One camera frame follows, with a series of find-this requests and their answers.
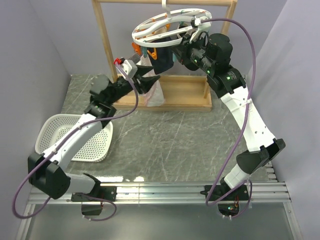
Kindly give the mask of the white pink-trimmed underwear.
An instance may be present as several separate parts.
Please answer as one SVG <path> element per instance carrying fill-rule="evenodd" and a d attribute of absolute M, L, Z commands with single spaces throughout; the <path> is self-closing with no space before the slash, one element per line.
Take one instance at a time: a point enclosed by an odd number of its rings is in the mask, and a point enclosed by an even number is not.
<path fill-rule="evenodd" d="M 148 56 L 146 58 L 141 56 L 138 64 L 142 66 L 152 65 Z M 159 80 L 152 86 L 148 93 L 143 94 L 142 96 L 144 104 L 147 107 L 159 107 L 165 103 L 165 97 Z"/>

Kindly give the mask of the white oval clip hanger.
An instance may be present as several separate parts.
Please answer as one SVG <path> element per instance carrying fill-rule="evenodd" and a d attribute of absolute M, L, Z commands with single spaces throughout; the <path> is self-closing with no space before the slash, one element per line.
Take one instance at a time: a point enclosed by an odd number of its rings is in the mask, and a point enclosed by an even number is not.
<path fill-rule="evenodd" d="M 146 48 L 163 48 L 178 45 L 184 35 L 195 32 L 191 21 L 195 17 L 212 14 L 201 8 L 184 8 L 170 10 L 167 1 L 161 2 L 164 13 L 156 15 L 139 24 L 131 34 L 132 40 L 139 46 Z"/>

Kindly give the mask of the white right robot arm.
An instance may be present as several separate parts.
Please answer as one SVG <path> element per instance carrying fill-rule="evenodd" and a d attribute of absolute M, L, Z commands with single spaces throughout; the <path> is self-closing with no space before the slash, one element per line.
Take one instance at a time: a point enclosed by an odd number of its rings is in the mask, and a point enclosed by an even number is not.
<path fill-rule="evenodd" d="M 221 33 L 206 34 L 191 40 L 189 34 L 171 49 L 177 60 L 191 71 L 202 70 L 216 96 L 226 105 L 240 127 L 247 149 L 236 156 L 236 165 L 205 192 L 207 202 L 231 200 L 244 190 L 244 183 L 286 146 L 265 125 L 251 97 L 242 74 L 231 64 L 233 46 Z"/>

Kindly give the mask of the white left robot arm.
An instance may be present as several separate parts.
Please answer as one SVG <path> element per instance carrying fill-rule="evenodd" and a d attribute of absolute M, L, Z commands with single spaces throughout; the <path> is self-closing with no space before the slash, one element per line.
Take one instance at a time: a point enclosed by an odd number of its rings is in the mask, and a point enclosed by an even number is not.
<path fill-rule="evenodd" d="M 28 181 L 52 199 L 66 193 L 83 194 L 89 201 L 101 195 L 101 182 L 89 174 L 66 174 L 65 169 L 78 151 L 108 123 L 117 119 L 113 106 L 122 97 L 134 91 L 146 94 L 158 75 L 146 76 L 152 66 L 136 65 L 131 60 L 115 65 L 121 76 L 111 82 L 105 75 L 97 76 L 91 84 L 90 102 L 78 122 L 54 145 L 28 157 Z"/>

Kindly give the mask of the grey striped underwear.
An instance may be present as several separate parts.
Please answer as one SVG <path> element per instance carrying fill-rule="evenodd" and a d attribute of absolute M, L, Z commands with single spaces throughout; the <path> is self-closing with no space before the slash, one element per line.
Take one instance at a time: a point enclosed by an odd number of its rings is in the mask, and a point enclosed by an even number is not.
<path fill-rule="evenodd" d="M 134 64 L 137 64 L 141 60 L 141 55 L 135 52 L 132 56 L 128 58 L 128 60 L 131 60 Z"/>

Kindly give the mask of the navy blue underwear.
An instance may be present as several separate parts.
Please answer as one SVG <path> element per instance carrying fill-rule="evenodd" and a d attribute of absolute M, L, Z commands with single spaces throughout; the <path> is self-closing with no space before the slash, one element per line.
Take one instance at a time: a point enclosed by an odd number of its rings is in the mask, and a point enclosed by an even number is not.
<path fill-rule="evenodd" d="M 153 51 L 154 47 L 148 47 L 147 49 Z M 156 75 L 162 74 L 163 72 L 171 69 L 174 66 L 173 52 L 170 47 L 157 47 L 157 60 L 152 59 L 149 54 L 151 65 L 153 66 L 153 71 Z"/>

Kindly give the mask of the teal clothes peg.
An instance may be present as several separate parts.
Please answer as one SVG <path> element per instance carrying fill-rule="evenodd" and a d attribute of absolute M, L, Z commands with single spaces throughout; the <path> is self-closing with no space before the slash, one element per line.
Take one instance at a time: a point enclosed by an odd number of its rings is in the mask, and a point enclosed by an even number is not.
<path fill-rule="evenodd" d="M 177 60 L 177 57 L 176 57 L 175 53 L 172 53 L 172 61 L 176 62 L 176 60 Z"/>
<path fill-rule="evenodd" d="M 148 56 L 148 49 L 146 47 L 141 46 L 140 50 L 141 50 L 142 56 L 146 58 Z"/>

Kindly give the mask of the orange clothes peg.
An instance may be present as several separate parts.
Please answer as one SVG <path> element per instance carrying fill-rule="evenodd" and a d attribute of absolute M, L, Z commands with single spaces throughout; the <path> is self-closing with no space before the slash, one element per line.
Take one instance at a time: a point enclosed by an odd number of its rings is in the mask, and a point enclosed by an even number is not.
<path fill-rule="evenodd" d="M 156 50 L 156 48 L 153 48 L 153 51 L 147 50 L 147 53 L 148 53 L 148 55 L 149 55 L 152 59 L 154 59 L 154 60 L 157 60 L 157 59 L 158 59 L 158 55 L 157 55 L 157 50 Z"/>
<path fill-rule="evenodd" d="M 133 50 L 134 50 L 134 52 L 136 53 L 136 54 L 138 54 L 138 55 L 141 55 L 142 54 L 142 52 L 141 52 L 141 49 L 140 49 L 140 46 L 138 45 L 138 44 L 136 44 L 136 43 L 132 43 L 131 44 L 131 46 L 132 46 L 132 48 L 133 48 Z"/>

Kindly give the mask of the white perforated plastic basket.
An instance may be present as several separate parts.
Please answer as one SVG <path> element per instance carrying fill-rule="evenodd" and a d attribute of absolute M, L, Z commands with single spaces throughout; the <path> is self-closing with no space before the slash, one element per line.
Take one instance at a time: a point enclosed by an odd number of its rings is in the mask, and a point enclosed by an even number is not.
<path fill-rule="evenodd" d="M 80 114 L 56 114 L 46 120 L 35 142 L 35 152 L 41 154 L 59 141 L 81 118 Z M 113 123 L 95 134 L 73 157 L 74 162 L 98 163 L 108 154 L 112 137 Z"/>

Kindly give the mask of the wooden hanging rack frame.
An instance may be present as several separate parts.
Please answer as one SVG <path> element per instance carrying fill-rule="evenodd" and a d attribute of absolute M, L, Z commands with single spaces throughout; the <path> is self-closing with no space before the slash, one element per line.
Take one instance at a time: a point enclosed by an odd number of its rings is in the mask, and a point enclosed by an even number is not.
<path fill-rule="evenodd" d="M 92 7 L 100 31 L 102 44 L 111 72 L 111 79 L 118 76 L 107 27 L 101 7 L 102 3 L 160 4 L 160 0 L 93 0 Z M 203 76 L 164 75 L 151 92 L 139 98 L 139 110 L 209 112 L 212 98 L 209 85 Z"/>

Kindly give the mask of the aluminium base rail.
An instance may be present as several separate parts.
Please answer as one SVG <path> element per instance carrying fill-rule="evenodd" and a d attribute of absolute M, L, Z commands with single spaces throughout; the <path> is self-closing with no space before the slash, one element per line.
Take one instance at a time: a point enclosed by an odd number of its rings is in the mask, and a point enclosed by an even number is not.
<path fill-rule="evenodd" d="M 289 190 L 271 163 L 253 176 L 249 206 L 231 219 L 201 194 L 216 178 L 238 126 L 215 94 L 211 112 L 138 111 L 114 122 L 106 157 L 73 161 L 72 174 L 88 173 L 116 186 L 117 211 L 102 222 L 82 217 L 67 194 L 23 220 L 19 240 L 301 240 Z"/>

